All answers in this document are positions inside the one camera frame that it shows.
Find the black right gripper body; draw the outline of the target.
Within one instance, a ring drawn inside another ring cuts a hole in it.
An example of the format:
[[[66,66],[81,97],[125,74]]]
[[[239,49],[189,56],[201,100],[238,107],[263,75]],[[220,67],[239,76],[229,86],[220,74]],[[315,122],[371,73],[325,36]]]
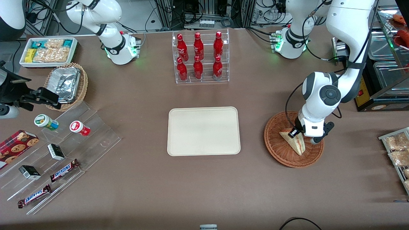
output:
[[[24,98],[31,94],[32,89],[30,89],[26,84],[26,82],[31,80],[14,74],[13,72],[7,70],[4,65],[5,62],[1,61],[1,104],[32,111],[33,105],[29,102],[23,102]]]

